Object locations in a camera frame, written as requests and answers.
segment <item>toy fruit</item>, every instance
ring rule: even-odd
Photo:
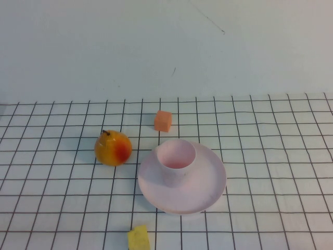
[[[121,165],[128,160],[131,152],[131,141],[121,132],[103,130],[95,143],[96,158],[105,165]]]

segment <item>pink cup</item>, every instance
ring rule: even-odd
[[[171,188],[181,186],[194,170],[196,149],[188,141],[168,140],[156,148],[157,160],[165,184]]]

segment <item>pink plate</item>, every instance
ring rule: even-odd
[[[198,168],[191,179],[180,187],[164,184],[161,169],[153,150],[141,163],[138,183],[145,198],[159,210],[177,215],[189,215],[206,210],[223,194],[226,172],[222,161],[209,148],[191,142],[197,152]]]

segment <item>yellow cube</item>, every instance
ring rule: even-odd
[[[145,225],[135,227],[127,233],[129,238],[129,250],[150,250],[147,227]]]

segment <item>pear stem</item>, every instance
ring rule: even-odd
[[[106,133],[107,135],[110,135],[110,133],[106,130],[102,130],[103,133]]]

